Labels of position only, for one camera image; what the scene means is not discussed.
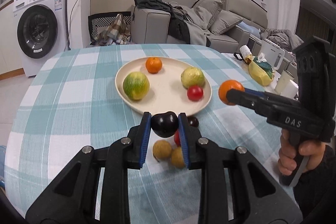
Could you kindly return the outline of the right hand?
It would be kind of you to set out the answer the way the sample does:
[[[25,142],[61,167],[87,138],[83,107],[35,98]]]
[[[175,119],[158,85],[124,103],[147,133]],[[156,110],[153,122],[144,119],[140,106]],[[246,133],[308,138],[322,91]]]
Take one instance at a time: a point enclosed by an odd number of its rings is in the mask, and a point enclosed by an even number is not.
[[[289,143],[290,133],[288,130],[281,130],[281,147],[278,155],[278,169],[281,174],[289,176],[296,169],[297,163],[294,158],[299,153],[303,157],[308,157],[308,162],[303,172],[313,170],[319,166],[323,159],[326,143],[319,140],[307,140],[300,144],[299,148],[294,148]]]

